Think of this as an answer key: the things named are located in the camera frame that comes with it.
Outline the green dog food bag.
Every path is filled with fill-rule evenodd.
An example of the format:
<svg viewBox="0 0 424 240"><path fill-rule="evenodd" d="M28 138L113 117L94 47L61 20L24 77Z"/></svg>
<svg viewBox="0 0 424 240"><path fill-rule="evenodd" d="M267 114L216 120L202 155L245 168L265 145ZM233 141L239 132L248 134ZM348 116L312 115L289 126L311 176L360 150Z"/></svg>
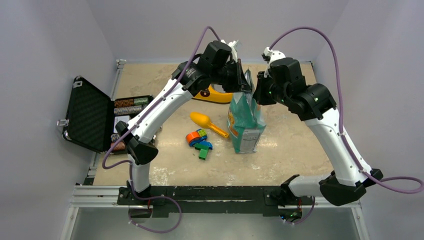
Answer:
<svg viewBox="0 0 424 240"><path fill-rule="evenodd" d="M234 152L237 154L252 154L257 151L267 124L261 112L261 106L253 99L255 85L252 73L248 69L244 72L250 92L236 92L232 95L227 114L229 136Z"/></svg>

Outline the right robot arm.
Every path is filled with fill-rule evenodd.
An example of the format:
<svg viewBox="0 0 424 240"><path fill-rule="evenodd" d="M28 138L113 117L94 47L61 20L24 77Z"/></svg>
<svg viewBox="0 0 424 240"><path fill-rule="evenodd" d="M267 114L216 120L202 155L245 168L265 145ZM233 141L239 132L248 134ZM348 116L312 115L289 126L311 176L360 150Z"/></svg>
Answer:
<svg viewBox="0 0 424 240"><path fill-rule="evenodd" d="M283 182L276 195L282 205L314 196L342 206L359 200L367 187L375 185L372 178L383 178L380 169L365 162L339 124L340 112L328 88L320 83L307 84L298 60L285 57L270 61L267 70L257 75L253 98L263 106L282 104L297 115L318 139L333 167L327 175L295 174Z"/></svg>

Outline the yellow plastic scoop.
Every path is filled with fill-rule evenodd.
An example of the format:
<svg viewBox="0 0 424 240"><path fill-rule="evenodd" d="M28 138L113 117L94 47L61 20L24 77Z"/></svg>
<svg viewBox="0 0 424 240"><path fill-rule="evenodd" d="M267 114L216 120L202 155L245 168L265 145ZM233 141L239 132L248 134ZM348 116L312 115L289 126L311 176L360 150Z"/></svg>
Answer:
<svg viewBox="0 0 424 240"><path fill-rule="evenodd" d="M209 116L199 112L191 112L189 117L195 124L199 125L200 127L210 129L223 138L229 137L229 133L212 123Z"/></svg>

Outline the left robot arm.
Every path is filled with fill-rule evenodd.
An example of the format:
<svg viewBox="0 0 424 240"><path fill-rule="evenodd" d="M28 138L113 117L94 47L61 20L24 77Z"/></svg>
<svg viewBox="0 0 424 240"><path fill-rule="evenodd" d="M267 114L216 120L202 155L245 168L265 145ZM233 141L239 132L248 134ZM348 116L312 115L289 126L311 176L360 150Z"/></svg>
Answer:
<svg viewBox="0 0 424 240"><path fill-rule="evenodd" d="M128 122L116 124L131 162L129 197L136 204L142 205L149 199L150 162L159 152L151 140L163 123L210 85L220 85L227 93L251 89L238 58L239 46L239 40L210 42L197 62L186 61L178 66L160 94L141 113Z"/></svg>

